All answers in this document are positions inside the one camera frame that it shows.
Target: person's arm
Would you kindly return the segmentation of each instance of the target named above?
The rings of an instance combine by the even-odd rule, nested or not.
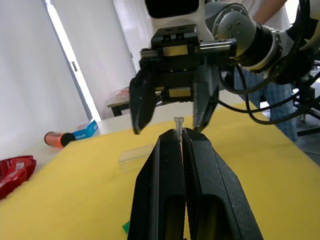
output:
[[[286,1],[287,0],[265,0],[253,19],[259,24],[265,24],[285,5]]]

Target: yellow tablecloth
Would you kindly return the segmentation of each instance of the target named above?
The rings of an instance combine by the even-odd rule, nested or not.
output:
[[[191,128],[192,117],[183,126]],[[141,135],[126,130],[69,144],[0,202],[1,239],[125,240],[139,170],[123,173],[119,157],[170,128],[173,120]],[[320,168],[297,146],[276,127],[227,109],[204,133],[237,174],[264,239],[320,239]]]

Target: cable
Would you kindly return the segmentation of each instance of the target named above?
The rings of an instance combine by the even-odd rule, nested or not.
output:
[[[242,71],[239,72],[242,84],[243,84],[243,88],[246,89],[247,88],[247,84],[245,81],[245,77],[244,74],[242,73]],[[310,108],[312,108],[314,105],[319,104],[320,103],[320,96],[318,96],[317,98],[315,98],[314,100],[312,100],[311,102],[303,105],[300,109],[298,109],[297,111],[289,114],[288,116],[284,116],[275,120],[270,120],[270,121],[263,121],[263,120],[259,120],[257,119],[254,115],[252,110],[250,109],[250,104],[249,104],[249,97],[248,94],[244,95],[245,98],[245,106],[246,106],[246,110],[248,111],[248,114],[250,116],[250,118],[255,121],[258,124],[262,124],[262,125],[274,125],[274,124],[280,124],[283,122],[286,122],[288,120],[294,119],[298,116],[300,116],[301,114],[305,114],[307,110],[309,110]]]
[[[318,78],[320,78],[320,71],[312,79],[308,80],[304,84],[304,86],[305,87],[310,87],[312,84],[314,84],[317,81]],[[266,106],[266,107],[263,107],[263,108],[254,109],[251,112],[252,113],[260,113],[260,112],[263,112],[263,111],[266,111],[266,110],[271,110],[271,109],[277,108],[277,107],[279,107],[281,105],[284,105],[284,104],[290,102],[291,100],[294,100],[297,96],[300,95],[300,93],[301,93],[301,91],[298,91],[298,92],[296,92],[295,94],[293,94],[292,96],[288,97],[287,99],[285,99],[283,101],[277,102],[275,104],[272,104],[270,106]],[[218,103],[220,105],[224,106],[225,108],[230,109],[230,110],[235,111],[235,112],[238,112],[238,113],[242,113],[242,114],[248,114],[249,113],[245,109],[240,109],[240,108],[236,108],[236,107],[230,106],[230,105],[226,104],[225,102],[223,102],[221,100],[219,100]]]
[[[253,93],[259,89],[264,88],[266,85],[271,83],[275,78],[277,78],[280,75],[280,73],[282,73],[284,70],[286,70],[289,67],[289,64],[292,62],[294,55],[297,53],[297,51],[299,50],[299,48],[301,46],[302,41],[304,40],[305,32],[307,31],[307,27],[305,27],[305,26],[307,25],[307,23],[310,19],[310,0],[299,0],[299,3],[300,3],[299,4],[300,5],[300,12],[301,12],[301,22],[297,23],[298,34],[297,34],[296,39],[294,40],[292,48],[290,49],[287,56],[283,58],[283,61],[278,65],[277,69],[270,76],[268,76],[264,81],[260,82],[256,86],[251,87],[246,90],[238,90],[238,89],[234,89],[232,87],[229,87],[223,81],[221,73],[219,73],[220,84],[222,84],[223,87],[227,91],[229,91],[233,94],[237,94],[237,95],[244,95],[244,94]]]
[[[279,107],[279,106],[281,106],[283,104],[286,104],[286,103],[292,101],[293,99],[295,99],[299,95],[300,95],[300,91],[296,92],[295,94],[293,94],[292,96],[288,97],[287,99],[285,99],[283,101],[277,102],[275,104],[272,104],[270,106],[266,106],[266,107],[263,107],[263,108],[254,109],[251,112],[255,114],[255,113],[260,113],[260,112],[263,112],[263,111],[266,111],[266,110],[271,110],[271,109],[277,108],[277,107]],[[238,113],[242,113],[242,114],[248,114],[249,113],[245,109],[240,109],[240,108],[236,108],[236,107],[230,106],[230,105],[224,103],[221,100],[219,100],[218,103],[220,105],[224,106],[225,108],[230,109],[230,110],[235,111],[235,112],[238,112]]]

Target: orange cylinder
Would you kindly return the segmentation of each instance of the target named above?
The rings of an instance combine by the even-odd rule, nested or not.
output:
[[[65,147],[71,141],[75,141],[76,137],[72,133],[59,133],[59,132],[48,132],[44,136],[44,142],[48,145],[60,147]]]

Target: blue packaging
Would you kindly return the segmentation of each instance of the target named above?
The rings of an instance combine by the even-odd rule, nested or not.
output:
[[[81,125],[79,130],[74,131],[72,134],[75,136],[75,140],[87,139],[95,134],[97,128],[97,122],[92,119],[87,124]]]

